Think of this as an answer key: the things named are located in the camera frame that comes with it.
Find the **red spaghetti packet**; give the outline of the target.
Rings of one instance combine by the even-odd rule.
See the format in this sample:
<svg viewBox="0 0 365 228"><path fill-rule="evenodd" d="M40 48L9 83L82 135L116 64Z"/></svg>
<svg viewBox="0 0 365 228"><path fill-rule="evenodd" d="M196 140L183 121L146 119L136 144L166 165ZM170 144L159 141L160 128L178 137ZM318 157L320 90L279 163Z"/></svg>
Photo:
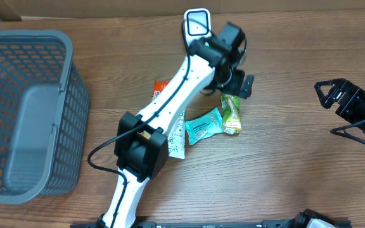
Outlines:
<svg viewBox="0 0 365 228"><path fill-rule="evenodd" d="M159 94L164 90L164 88L167 86L167 84L169 83L169 80L166 81L155 81L154 86L153 86L153 93L151 96L151 100L153 101L154 99L156 99Z"/></svg>

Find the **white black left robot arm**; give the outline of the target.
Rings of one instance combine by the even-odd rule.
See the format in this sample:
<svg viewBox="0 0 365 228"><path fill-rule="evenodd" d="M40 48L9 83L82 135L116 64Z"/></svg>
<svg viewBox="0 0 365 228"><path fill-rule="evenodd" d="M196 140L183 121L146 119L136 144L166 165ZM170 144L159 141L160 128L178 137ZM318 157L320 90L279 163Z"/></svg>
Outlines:
<svg viewBox="0 0 365 228"><path fill-rule="evenodd" d="M114 143L117 188L108 211L97 227L132 227L136 209L149 180L156 177L169 157L167 138L177 118L192 99L206 89L242 99L250 97L252 80L237 67L246 52L244 31L227 23L215 35L209 28L184 43L187 56L163 91L137 115L125 113Z"/></svg>

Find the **teal wet wipes packet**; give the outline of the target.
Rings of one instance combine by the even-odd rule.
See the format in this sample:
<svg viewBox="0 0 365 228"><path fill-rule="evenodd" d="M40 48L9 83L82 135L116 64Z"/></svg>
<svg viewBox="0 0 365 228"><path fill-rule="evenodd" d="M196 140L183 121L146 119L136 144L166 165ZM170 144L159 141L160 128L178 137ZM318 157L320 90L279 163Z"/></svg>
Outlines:
<svg viewBox="0 0 365 228"><path fill-rule="evenodd" d="M218 107L194 120L185 122L188 142L192 146L202 139L223 133L222 116Z"/></svg>

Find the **green snack packet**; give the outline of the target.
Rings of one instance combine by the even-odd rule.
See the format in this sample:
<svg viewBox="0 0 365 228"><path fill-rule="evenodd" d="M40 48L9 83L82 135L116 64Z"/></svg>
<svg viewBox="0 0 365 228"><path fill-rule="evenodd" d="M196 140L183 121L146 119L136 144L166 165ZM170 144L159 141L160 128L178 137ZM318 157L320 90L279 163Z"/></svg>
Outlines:
<svg viewBox="0 0 365 228"><path fill-rule="evenodd" d="M222 127L227 134L238 134L241 131L239 97L221 94Z"/></svg>

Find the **white tube gold cap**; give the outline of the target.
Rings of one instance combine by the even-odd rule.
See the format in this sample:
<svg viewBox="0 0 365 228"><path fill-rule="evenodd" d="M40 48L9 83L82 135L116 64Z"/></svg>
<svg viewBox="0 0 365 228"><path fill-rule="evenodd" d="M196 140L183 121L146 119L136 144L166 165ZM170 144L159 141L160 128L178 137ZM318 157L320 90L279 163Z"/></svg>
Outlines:
<svg viewBox="0 0 365 228"><path fill-rule="evenodd" d="M168 136L169 156L185 159L185 113L183 110L170 130Z"/></svg>

